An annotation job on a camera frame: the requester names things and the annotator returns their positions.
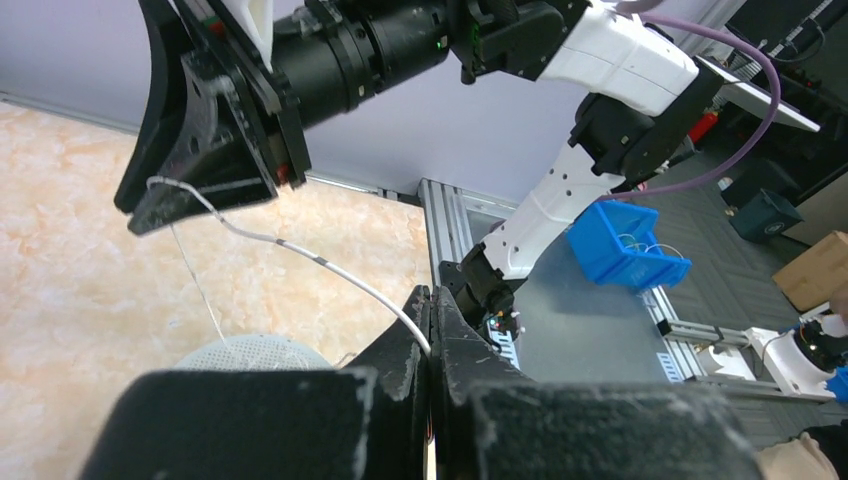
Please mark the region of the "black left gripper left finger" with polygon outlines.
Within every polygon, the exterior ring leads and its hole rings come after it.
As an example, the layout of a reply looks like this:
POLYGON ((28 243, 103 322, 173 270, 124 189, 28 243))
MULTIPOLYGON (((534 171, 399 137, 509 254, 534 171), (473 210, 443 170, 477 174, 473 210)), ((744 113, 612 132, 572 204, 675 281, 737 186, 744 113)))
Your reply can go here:
POLYGON ((420 479, 428 363, 401 322, 348 365, 160 370, 116 401, 84 479, 420 479))

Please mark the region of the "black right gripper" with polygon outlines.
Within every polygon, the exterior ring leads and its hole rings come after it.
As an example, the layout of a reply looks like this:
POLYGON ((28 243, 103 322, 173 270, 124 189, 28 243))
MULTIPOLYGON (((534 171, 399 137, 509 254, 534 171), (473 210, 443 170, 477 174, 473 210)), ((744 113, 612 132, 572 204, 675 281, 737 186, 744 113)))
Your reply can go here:
POLYGON ((299 99, 270 66, 271 1, 142 1, 151 77, 138 138, 114 197, 137 236, 210 210, 267 203, 311 167, 299 99))

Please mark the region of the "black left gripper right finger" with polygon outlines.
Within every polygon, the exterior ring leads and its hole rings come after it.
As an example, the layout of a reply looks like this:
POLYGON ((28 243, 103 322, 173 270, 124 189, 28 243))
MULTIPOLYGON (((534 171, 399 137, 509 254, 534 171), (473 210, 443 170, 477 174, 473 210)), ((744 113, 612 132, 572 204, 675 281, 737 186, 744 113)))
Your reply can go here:
POLYGON ((727 399, 691 384, 529 379, 431 300, 432 415, 441 479, 758 479, 727 399))

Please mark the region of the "white perforated cable spool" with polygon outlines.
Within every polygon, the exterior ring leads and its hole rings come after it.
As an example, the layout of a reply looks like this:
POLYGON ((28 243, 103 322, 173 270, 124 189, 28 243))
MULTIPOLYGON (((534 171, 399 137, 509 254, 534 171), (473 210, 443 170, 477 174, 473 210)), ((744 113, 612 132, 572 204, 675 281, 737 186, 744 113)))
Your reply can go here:
POLYGON ((288 337, 247 334, 225 337, 189 353, 178 370, 306 371, 333 366, 317 351, 288 337))

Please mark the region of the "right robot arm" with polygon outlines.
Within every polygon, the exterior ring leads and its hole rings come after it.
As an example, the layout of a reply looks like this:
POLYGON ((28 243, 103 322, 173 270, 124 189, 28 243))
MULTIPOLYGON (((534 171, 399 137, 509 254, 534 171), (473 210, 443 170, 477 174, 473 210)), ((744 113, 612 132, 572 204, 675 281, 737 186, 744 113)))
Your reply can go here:
POLYGON ((577 216, 652 175, 718 79, 633 2, 143 1, 150 84, 114 196, 144 235, 311 171, 423 178, 577 216))

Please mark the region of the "blue plastic bin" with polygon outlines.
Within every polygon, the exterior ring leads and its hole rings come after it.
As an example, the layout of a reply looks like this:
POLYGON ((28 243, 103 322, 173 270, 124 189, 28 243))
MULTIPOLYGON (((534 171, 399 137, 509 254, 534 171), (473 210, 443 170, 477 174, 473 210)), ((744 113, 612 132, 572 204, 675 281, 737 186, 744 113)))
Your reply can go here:
POLYGON ((565 233, 586 278, 636 290, 673 287, 692 262, 654 235, 659 212, 630 203, 589 206, 565 233))

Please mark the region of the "cardboard box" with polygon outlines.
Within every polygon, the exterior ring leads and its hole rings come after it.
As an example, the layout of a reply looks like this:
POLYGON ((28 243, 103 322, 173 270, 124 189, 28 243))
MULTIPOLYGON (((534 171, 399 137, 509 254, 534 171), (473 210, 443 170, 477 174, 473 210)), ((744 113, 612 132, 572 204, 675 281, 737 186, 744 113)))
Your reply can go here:
POLYGON ((798 311, 825 303, 847 283, 847 234, 831 232, 772 279, 798 311))

